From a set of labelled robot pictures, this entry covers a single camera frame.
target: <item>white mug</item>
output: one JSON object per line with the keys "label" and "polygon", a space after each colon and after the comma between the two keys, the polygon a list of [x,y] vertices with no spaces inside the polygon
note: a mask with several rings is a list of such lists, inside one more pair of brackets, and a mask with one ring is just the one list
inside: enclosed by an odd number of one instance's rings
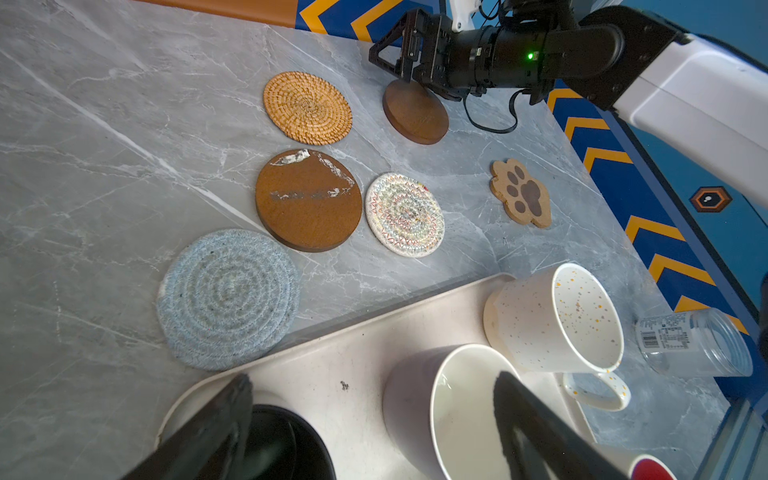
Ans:
{"label": "white mug", "polygon": [[510,478],[494,416],[504,356],[470,343],[426,350],[399,363],[384,388],[384,423],[402,454],[432,480]]}
{"label": "white mug", "polygon": [[[624,355],[616,309],[598,279],[575,263],[515,280],[493,293],[483,313],[491,346],[534,372],[562,372],[568,395],[616,412],[630,402],[627,384],[613,371]],[[575,386],[572,373],[592,373],[613,395]]]}
{"label": "white mug", "polygon": [[598,444],[592,444],[592,448],[630,480],[677,480],[672,471],[653,455]]}

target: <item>coaster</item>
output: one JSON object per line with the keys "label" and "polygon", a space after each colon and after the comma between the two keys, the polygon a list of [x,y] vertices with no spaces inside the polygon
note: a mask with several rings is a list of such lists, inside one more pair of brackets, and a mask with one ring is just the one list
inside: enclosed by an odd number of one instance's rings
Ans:
{"label": "coaster", "polygon": [[264,87],[264,107],[285,135],[304,144],[332,144],[352,129],[352,110],[341,92],[302,71],[272,77]]}
{"label": "coaster", "polygon": [[274,240],[218,230],[182,250],[157,294],[168,346],[198,369],[253,361],[288,332],[299,305],[299,274]]}
{"label": "coaster", "polygon": [[382,106],[395,130],[417,144],[436,144],[448,133],[448,112],[437,95],[417,81],[387,85]]}
{"label": "coaster", "polygon": [[504,210],[511,219],[522,225],[533,223],[539,228],[552,224],[549,191],[531,177],[525,165],[510,158],[506,162],[494,162],[491,172],[491,192],[504,202]]}
{"label": "coaster", "polygon": [[400,174],[383,174],[366,194],[368,225],[385,247],[404,257],[424,257],[445,235],[442,210],[427,187]]}
{"label": "coaster", "polygon": [[288,247],[325,252],[357,228],[362,194],[335,158],[315,150],[290,150],[261,169],[256,210],[261,223]]}

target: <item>blue and orange chevron pattern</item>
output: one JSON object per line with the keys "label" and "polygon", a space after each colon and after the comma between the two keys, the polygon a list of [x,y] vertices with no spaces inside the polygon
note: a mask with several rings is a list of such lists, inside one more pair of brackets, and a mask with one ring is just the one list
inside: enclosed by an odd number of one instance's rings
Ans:
{"label": "blue and orange chevron pattern", "polygon": [[753,357],[749,379],[717,379],[730,398],[747,397],[756,405],[768,392],[768,369],[748,338],[744,323],[754,331],[755,320],[738,319],[684,235],[675,226],[622,148],[601,112],[590,101],[558,82],[547,105],[565,132],[592,180],[624,228],[635,250],[675,312],[716,307],[746,336]]}
{"label": "blue and orange chevron pattern", "polygon": [[439,11],[439,0],[299,0],[296,28],[377,41],[412,8]]}

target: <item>clear plastic jar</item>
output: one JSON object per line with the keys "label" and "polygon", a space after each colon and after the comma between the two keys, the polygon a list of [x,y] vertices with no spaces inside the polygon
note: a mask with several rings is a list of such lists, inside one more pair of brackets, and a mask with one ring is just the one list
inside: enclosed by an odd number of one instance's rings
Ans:
{"label": "clear plastic jar", "polygon": [[635,334],[645,361],[663,375],[752,375],[752,357],[744,338],[718,309],[641,319]]}

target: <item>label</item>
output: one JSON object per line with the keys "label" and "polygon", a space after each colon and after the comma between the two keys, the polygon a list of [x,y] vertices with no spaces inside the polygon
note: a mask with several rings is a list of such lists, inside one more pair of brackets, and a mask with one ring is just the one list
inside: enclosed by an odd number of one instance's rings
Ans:
{"label": "label", "polygon": [[646,353],[697,350],[691,343],[690,312],[654,316],[637,322],[637,343]]}

